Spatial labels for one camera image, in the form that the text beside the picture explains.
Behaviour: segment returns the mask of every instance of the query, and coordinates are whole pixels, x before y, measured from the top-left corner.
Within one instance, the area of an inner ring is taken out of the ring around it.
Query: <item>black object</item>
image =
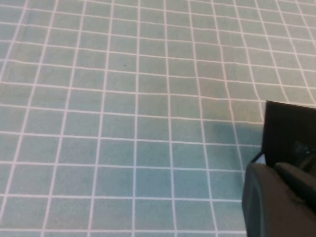
[[[316,178],[287,163],[250,163],[242,210],[248,237],[315,237]]]
[[[316,109],[267,101],[261,151],[251,162],[264,154],[270,167],[295,165],[298,142],[316,150]]]

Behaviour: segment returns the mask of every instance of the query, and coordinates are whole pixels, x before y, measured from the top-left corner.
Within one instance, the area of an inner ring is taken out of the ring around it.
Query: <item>teal tile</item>
[[[77,56],[77,66],[85,68],[105,68],[105,52],[80,49]]]
[[[168,97],[166,95],[139,95],[138,114],[168,116]]]
[[[85,14],[92,16],[110,17],[111,5],[97,2],[87,2]]]
[[[65,134],[75,136],[98,136],[100,115],[67,113]]]
[[[110,53],[109,69],[117,71],[135,72],[136,56]]]
[[[202,99],[203,119],[231,120],[231,110],[227,100]]]
[[[18,161],[54,163],[57,137],[23,136]]]
[[[215,29],[215,20],[213,16],[192,15],[192,26],[200,29]]]
[[[97,199],[94,201],[92,229],[129,230],[131,228],[132,228],[132,200]]]
[[[138,118],[138,139],[169,140],[168,119]]]
[[[13,45],[10,59],[18,60],[22,62],[38,63],[40,61],[41,54],[42,54],[42,46],[25,44],[25,43],[15,43]],[[2,54],[1,44],[0,44],[0,58],[4,58],[2,55],[3,54]]]
[[[80,16],[56,13],[54,15],[53,27],[79,30]]]
[[[136,75],[128,73],[108,72],[107,89],[133,92],[136,88]]]
[[[261,22],[241,20],[241,27],[244,33],[253,33],[264,35],[264,29]]]
[[[0,226],[12,229],[40,229],[46,205],[46,198],[8,197]]]
[[[67,89],[37,86],[33,95],[32,106],[63,109],[66,105],[67,94]]]
[[[63,138],[59,163],[94,164],[97,151],[96,139]]]
[[[214,30],[193,29],[195,42],[218,43],[217,33]]]
[[[0,160],[13,161],[18,139],[17,135],[0,134]]]
[[[107,45],[108,36],[88,32],[81,33],[80,48],[107,50]]]
[[[275,68],[252,66],[253,79],[255,82],[278,84]]]
[[[82,12],[82,7],[83,2],[76,0],[67,0],[58,3],[57,11],[80,14]]]
[[[77,44],[78,32],[69,30],[51,29],[48,44],[57,46],[75,47]]]
[[[132,196],[132,168],[98,168],[95,194],[97,196]]]
[[[174,170],[176,198],[209,198],[205,171]]]
[[[240,146],[240,154],[242,160],[242,168],[246,170],[247,165],[249,162],[260,152],[260,147],[243,147]]]
[[[220,47],[212,44],[196,43],[197,59],[208,61],[221,61]]]
[[[213,203],[217,228],[220,231],[245,231],[241,202]]]
[[[170,170],[136,169],[136,196],[170,198]]]
[[[198,86],[195,78],[169,78],[170,93],[197,95]]]
[[[240,32],[239,22],[237,19],[217,17],[217,25],[219,30]]]
[[[151,9],[143,9],[140,10],[140,20],[143,22],[151,22],[151,23],[164,23],[164,15],[163,11],[156,11]]]
[[[102,92],[71,90],[69,106],[70,110],[101,111]]]
[[[279,85],[256,85],[259,98],[261,100],[272,100],[285,102],[285,96],[282,87]]]
[[[239,144],[261,145],[261,124],[236,123],[235,126]]]
[[[137,39],[121,36],[111,36],[111,51],[136,53]]]
[[[31,0],[29,1],[28,7],[41,10],[53,10],[54,2],[51,0]]]
[[[21,26],[17,40],[22,42],[42,43],[44,44],[47,30],[42,27]]]
[[[134,116],[104,115],[102,136],[134,138]]]
[[[37,65],[8,62],[4,69],[2,81],[33,83],[37,71]]]
[[[193,58],[192,43],[169,41],[168,56],[172,58]]]
[[[201,89],[201,96],[211,98],[228,98],[223,81],[199,79],[199,85]]]
[[[262,122],[259,102],[232,101],[235,121]]]
[[[195,77],[194,62],[191,60],[169,59],[171,76]]]
[[[11,194],[47,195],[53,174],[53,166],[17,165],[14,170]]]
[[[168,40],[187,40],[191,41],[191,30],[189,28],[167,26]]]
[[[73,87],[103,89],[104,72],[97,70],[75,69]]]
[[[188,12],[189,7],[187,2],[183,2],[181,0],[169,0],[166,2],[166,9],[173,11],[183,11]]]
[[[34,9],[27,10],[23,23],[28,25],[49,26],[51,12],[37,11]]]
[[[203,145],[172,144],[173,166],[179,168],[205,168]]]
[[[244,46],[243,39],[239,33],[220,31],[219,38],[222,45]]]
[[[176,201],[179,230],[214,230],[211,206],[208,201]]]
[[[140,23],[140,37],[164,39],[164,25]]]
[[[0,84],[0,103],[26,106],[31,90],[31,86]]]
[[[135,95],[107,92],[105,94],[105,112],[134,114]]]
[[[191,1],[191,13],[213,15],[213,9],[210,2],[195,2]]]
[[[202,142],[200,121],[172,119],[171,131],[173,141]]]
[[[18,132],[22,127],[25,109],[0,107],[0,130]]]
[[[30,133],[60,134],[63,114],[60,111],[31,109],[25,130]]]
[[[0,164],[0,193],[4,194],[6,185],[8,183],[9,175],[10,175],[11,165],[9,164]]]
[[[313,103],[306,88],[284,87],[283,89],[290,102]]]
[[[74,49],[47,47],[44,56],[44,63],[72,66],[74,55]]]
[[[164,41],[154,39],[140,39],[139,53],[144,55],[164,56]]]
[[[137,20],[137,9],[134,7],[114,5],[113,17],[125,20]]]
[[[267,51],[261,51],[256,49],[249,49],[249,59],[251,64],[273,66],[273,60],[271,53]]]
[[[137,142],[138,166],[170,166],[170,150],[167,142]]]
[[[90,199],[53,198],[50,204],[47,229],[87,229]]]
[[[139,57],[139,72],[149,74],[166,74],[166,61],[164,58]]]
[[[84,31],[107,33],[109,31],[109,19],[85,16],[82,29]]]
[[[205,121],[204,131],[207,143],[235,143],[234,129],[231,122]]]
[[[59,166],[54,195],[90,196],[92,194],[94,167]]]
[[[211,171],[210,181],[214,199],[241,199],[243,187],[241,172]]]
[[[241,169],[236,146],[208,145],[206,150],[210,169]]]
[[[187,13],[166,12],[167,24],[176,26],[190,26],[190,18]]]
[[[112,34],[123,36],[137,36],[137,23],[114,19],[112,22]]]
[[[141,0],[141,7],[163,9],[163,0]]]
[[[265,36],[244,36],[246,45],[252,48],[269,49],[269,43]]]
[[[138,90],[146,93],[167,93],[166,77],[140,74]]]
[[[45,237],[86,237],[86,233],[76,233],[76,232],[46,232]]]
[[[171,116],[199,118],[199,101],[195,97],[171,96]]]
[[[173,230],[171,201],[136,200],[135,229]]]
[[[100,144],[99,164],[133,165],[134,142],[102,140]]]
[[[0,21],[8,23],[18,23],[21,14],[22,9],[2,7],[0,8]]]
[[[38,84],[68,86],[71,70],[71,68],[42,66],[39,72]]]

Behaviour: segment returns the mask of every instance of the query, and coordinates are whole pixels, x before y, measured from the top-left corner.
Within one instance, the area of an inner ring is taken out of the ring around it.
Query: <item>grid pattern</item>
[[[0,236],[245,237],[265,100],[315,108],[314,0],[0,0]]]

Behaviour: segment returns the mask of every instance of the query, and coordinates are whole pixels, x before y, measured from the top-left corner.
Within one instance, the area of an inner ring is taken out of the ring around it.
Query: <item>white grout line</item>
[[[24,16],[25,16],[25,12],[26,12],[28,3],[29,3],[29,1],[26,0],[24,5],[23,5],[23,7],[21,7],[21,9],[22,9],[21,16],[20,16],[18,24],[16,25],[13,38],[12,38],[12,40],[10,40],[10,46],[8,48],[8,51],[7,51],[5,59],[4,59],[4,64],[2,65],[2,68],[1,68],[1,71],[0,71],[0,81],[2,80],[4,71],[5,71],[5,68],[6,68],[6,64],[7,64],[8,60],[9,60],[10,55],[11,55],[11,52],[12,52],[12,49],[13,49],[13,46],[14,46],[14,42],[16,41],[16,39],[17,39],[17,37],[19,35],[20,28],[21,28],[21,25],[22,25],[22,22],[23,22],[23,19],[24,19]]]
[[[240,32],[241,32],[241,38],[242,38],[242,41],[243,41],[243,44],[244,45],[247,45],[246,44],[246,40],[244,38],[244,34],[243,34],[243,28],[242,28],[242,25],[241,25],[241,20],[239,18],[239,12],[237,10],[237,5],[236,5],[236,1],[233,0],[233,3],[234,3],[234,9],[235,9],[235,12],[236,12],[236,15],[237,15],[237,19],[238,19],[238,25],[239,25],[239,28],[240,28]],[[247,62],[249,64],[249,71],[250,71],[250,77],[251,77],[251,81],[252,81],[252,86],[253,86],[253,89],[254,89],[254,92],[256,94],[256,97],[258,100],[260,100],[260,96],[258,94],[258,91],[257,91],[257,87],[255,85],[255,80],[254,80],[254,75],[253,75],[253,70],[252,70],[252,66],[251,66],[251,63],[250,63],[250,57],[249,57],[249,51],[248,51],[248,48],[246,47],[245,48],[245,52],[246,52],[246,57],[247,57]],[[260,117],[261,117],[261,121],[264,121],[264,112],[262,111],[262,106],[259,104],[259,111],[260,111]]]
[[[96,151],[96,159],[94,164],[94,174],[93,174],[93,184],[92,184],[92,198],[90,204],[90,214],[89,214],[89,223],[88,223],[88,233],[87,237],[90,237],[92,224],[93,224],[93,210],[94,210],[94,199],[95,199],[95,190],[97,185],[97,177],[98,177],[98,165],[100,159],[100,148],[101,148],[101,137],[102,137],[102,127],[103,127],[103,118],[104,118],[104,106],[105,106],[105,96],[106,96],[106,89],[107,89],[107,79],[108,79],[108,68],[109,68],[109,57],[110,57],[110,48],[111,48],[111,33],[112,33],[112,17],[114,12],[113,6],[114,0],[111,1],[111,11],[110,11],[110,21],[109,21],[109,33],[107,39],[107,54],[105,60],[105,71],[104,71],[104,78],[103,78],[103,89],[102,89],[102,102],[101,102],[101,114],[100,114],[100,121],[99,121],[99,131],[98,131],[98,142],[97,142],[97,151]]]
[[[192,20],[192,15],[191,15],[191,1],[188,0],[187,2],[188,8],[189,8],[189,20],[190,20],[190,26],[193,26],[193,20]],[[204,159],[205,159],[205,166],[207,169],[209,169],[209,164],[208,164],[208,157],[207,157],[207,150],[206,150],[206,144],[205,144],[205,131],[204,131],[204,123],[203,123],[203,107],[202,107],[202,98],[201,98],[201,89],[200,89],[200,84],[199,84],[199,78],[198,78],[198,66],[196,62],[196,44],[195,44],[195,36],[194,36],[194,30],[191,28],[191,38],[192,38],[192,45],[193,45],[193,58],[194,58],[194,72],[196,75],[196,82],[197,82],[197,91],[198,91],[198,104],[199,104],[199,116],[201,119],[200,125],[201,125],[201,133],[202,133],[202,142],[203,142],[203,153],[204,153]],[[210,174],[209,172],[206,172],[206,178],[207,178],[207,187],[208,187],[208,195],[210,198],[209,205],[211,209],[211,216],[214,224],[215,231],[218,231],[217,227],[217,221],[215,217],[215,210],[214,210],[214,205],[212,199],[212,186],[211,186],[211,179],[210,179]]]
[[[55,2],[54,10],[57,9],[57,4],[58,4],[58,0]],[[49,21],[49,25],[50,26],[53,24],[53,20],[54,20],[54,12],[52,13],[52,16],[51,16],[50,21]],[[44,44],[43,50],[42,50],[41,55],[40,55],[40,60],[39,60],[38,68],[37,68],[35,79],[34,79],[34,85],[32,87],[32,91],[31,91],[30,97],[28,99],[25,115],[24,115],[24,118],[23,118],[21,132],[19,134],[19,139],[18,139],[18,143],[17,143],[17,146],[16,146],[14,158],[13,158],[13,164],[11,166],[8,182],[7,182],[7,185],[6,185],[6,188],[5,188],[5,196],[3,198],[2,205],[1,205],[0,223],[2,222],[4,209],[5,209],[5,205],[6,205],[6,201],[7,201],[7,196],[6,195],[9,193],[9,190],[10,190],[11,182],[12,182],[12,179],[13,179],[13,173],[14,173],[14,169],[15,169],[15,164],[16,164],[18,156],[19,156],[19,152],[20,152],[20,148],[21,148],[21,144],[22,144],[23,134],[24,134],[25,129],[26,129],[26,124],[27,124],[27,120],[28,120],[30,106],[32,104],[32,99],[33,99],[33,96],[34,96],[34,93],[35,93],[36,84],[37,84],[37,81],[38,81],[39,75],[40,75],[40,69],[41,69],[41,66],[42,66],[42,63],[43,63],[43,60],[44,60],[44,56],[45,56],[45,52],[46,52],[46,45],[47,45],[47,42],[48,42],[49,34],[50,34],[50,29],[48,29],[47,33],[46,33],[45,44]]]
[[[169,79],[169,52],[168,52],[168,29],[167,29],[167,13],[166,13],[166,0],[163,0],[163,21],[164,21],[164,53],[166,56],[166,83],[167,83],[167,96],[168,96],[168,137],[169,137],[169,158],[170,158],[170,181],[171,181],[171,205],[172,205],[172,221],[173,228],[177,231],[177,216],[175,206],[175,193],[174,193],[174,167],[173,167],[173,149],[172,149],[172,126],[171,126],[171,96],[170,96],[170,79]]]
[[[284,17],[283,17],[283,15],[282,15],[282,13],[281,13],[280,6],[279,6],[277,0],[276,0],[276,6],[277,6],[277,8],[278,8],[278,10],[279,10],[279,13],[280,13],[282,22],[285,23]],[[289,32],[287,26],[285,26],[285,30],[286,30],[287,35],[289,36],[289,35],[290,35],[290,32]],[[290,39],[290,43],[291,43],[292,48],[293,48],[293,50],[294,50],[294,55],[295,55],[297,64],[298,64],[298,66],[299,66],[299,69],[300,69],[300,71],[301,71],[301,75],[302,75],[302,78],[303,78],[303,80],[304,80],[305,86],[306,86],[306,88],[307,88],[308,94],[310,95],[310,98],[312,99],[312,102],[313,102],[314,104],[316,104],[316,101],[315,101],[315,99],[314,99],[314,97],[313,97],[313,95],[312,95],[312,93],[311,93],[311,90],[310,90],[310,88],[308,87],[308,83],[307,83],[305,74],[304,74],[304,72],[303,72],[303,67],[302,67],[302,65],[301,65],[301,61],[299,60],[299,58],[298,58],[298,56],[297,56],[296,48],[295,48],[295,46],[294,46],[294,44],[293,44],[292,39]]]
[[[255,0],[255,4],[256,4],[256,7],[257,7],[257,11],[258,11],[258,13],[259,13],[259,18],[260,18],[260,20],[263,22],[263,20],[262,20],[262,15],[261,15],[261,12],[260,12],[259,7],[258,7],[257,0]],[[267,33],[267,29],[266,29],[265,24],[262,24],[262,27],[263,27],[263,31],[264,31],[264,33],[265,33],[266,40],[267,40],[267,42],[268,42],[268,46],[269,46],[269,50],[270,50],[270,55],[271,55],[271,58],[272,58],[272,61],[273,61],[274,68],[275,68],[275,70],[276,70],[276,76],[277,76],[278,82],[279,82],[279,84],[280,84],[280,86],[281,86],[281,90],[282,90],[282,93],[283,93],[283,95],[284,95],[286,101],[289,102],[289,99],[288,99],[288,97],[287,97],[287,95],[286,95],[286,93],[285,93],[285,91],[284,91],[283,84],[282,84],[282,82],[281,82],[281,77],[280,77],[280,74],[279,74],[279,71],[278,71],[276,59],[275,59],[275,57],[274,57],[274,54],[272,53],[272,47],[271,47],[271,43],[270,43],[270,40],[269,40],[269,37],[268,37],[269,35],[268,35],[268,33]]]
[[[213,0],[211,0],[211,2],[212,2],[213,11],[215,12]],[[216,16],[215,16],[215,27],[218,28],[218,23],[217,23]],[[221,39],[220,39],[220,37],[218,35],[217,35],[217,40],[218,40],[219,44],[221,45]],[[232,124],[233,124],[235,142],[236,142],[236,145],[237,145],[237,153],[238,153],[238,157],[239,157],[240,168],[241,168],[241,170],[243,170],[242,158],[241,158],[241,152],[240,152],[240,144],[239,144],[239,141],[238,141],[238,135],[237,135],[237,130],[236,130],[235,116],[234,116],[234,112],[233,112],[230,92],[229,92],[229,89],[228,89],[228,83],[226,81],[227,80],[227,75],[226,75],[226,71],[225,71],[225,66],[223,64],[223,59],[224,58],[223,58],[223,48],[222,48],[222,46],[220,46],[220,56],[221,56],[221,61],[222,61],[223,75],[224,75],[224,79],[225,79],[225,88],[226,88],[227,96],[228,96],[228,99],[229,99],[229,109],[230,109],[231,117],[232,117],[232,121],[233,121]]]
[[[59,2],[59,0],[56,1],[54,10],[56,10],[58,2]],[[85,12],[85,8],[86,8],[86,2],[83,3],[82,15]],[[72,86],[73,81],[74,81],[74,77],[75,77],[75,66],[76,66],[76,63],[77,63],[78,48],[79,48],[79,45],[80,45],[80,37],[81,37],[82,26],[83,26],[83,16],[81,16],[81,19],[80,19],[79,33],[78,33],[78,38],[77,38],[77,43],[76,43],[76,50],[75,50],[74,59],[73,59],[74,61],[73,61],[73,66],[72,66],[71,78],[70,78],[70,83],[69,83],[70,87]],[[59,140],[58,140],[57,154],[56,154],[56,158],[55,158],[55,165],[54,165],[54,168],[53,168],[53,174],[52,174],[52,179],[51,179],[50,188],[49,188],[49,197],[48,197],[48,201],[47,201],[47,207],[46,207],[46,211],[45,211],[41,237],[44,237],[44,230],[46,229],[46,225],[47,225],[47,221],[48,221],[50,205],[51,205],[51,196],[53,195],[55,178],[56,178],[56,172],[57,172],[57,164],[59,162],[59,157],[60,157],[60,152],[61,152],[61,145],[62,145],[63,135],[64,135],[65,127],[66,127],[67,110],[68,110],[68,106],[69,106],[70,95],[71,95],[71,90],[69,88],[68,89],[68,93],[67,93],[67,99],[66,99],[66,104],[65,104],[65,111],[64,111],[64,115],[63,115],[61,130],[60,130],[60,137],[59,137]]]
[[[133,194],[132,194],[132,236],[135,237],[136,229],[136,165],[137,165],[137,137],[138,137],[138,90],[139,90],[139,51],[140,51],[140,19],[141,19],[141,0],[138,0],[137,8],[137,40],[136,40],[136,77],[135,77],[135,120],[134,120],[134,153],[133,153]]]

